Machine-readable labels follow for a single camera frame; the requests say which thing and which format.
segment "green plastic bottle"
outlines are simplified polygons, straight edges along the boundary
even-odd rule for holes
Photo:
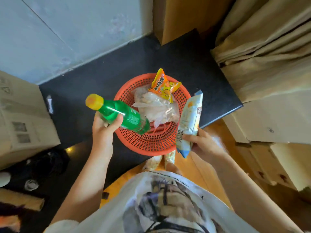
[[[99,111],[109,124],[113,123],[118,114],[122,114],[123,128],[138,134],[144,134],[150,130],[149,120],[123,101],[104,100],[103,97],[97,94],[90,94],[85,100],[85,104],[90,109]]]

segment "person's left hand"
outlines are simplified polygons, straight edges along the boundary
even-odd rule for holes
[[[112,139],[114,131],[117,130],[123,122],[123,116],[118,114],[115,121],[105,127],[104,121],[101,119],[100,113],[97,111],[93,123],[93,146],[91,155],[100,155],[107,160],[112,157]]]

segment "gray wall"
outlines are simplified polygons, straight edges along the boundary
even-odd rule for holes
[[[40,84],[152,31],[152,0],[1,0],[0,70]]]

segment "blue and white snack bag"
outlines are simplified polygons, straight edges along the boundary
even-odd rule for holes
[[[197,135],[202,112],[203,93],[198,91],[189,98],[181,114],[176,136],[177,151],[185,158],[191,151],[192,142],[183,140],[183,134]]]

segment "beige curtain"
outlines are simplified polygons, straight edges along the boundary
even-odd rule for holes
[[[211,51],[242,102],[311,89],[311,0],[236,0]]]

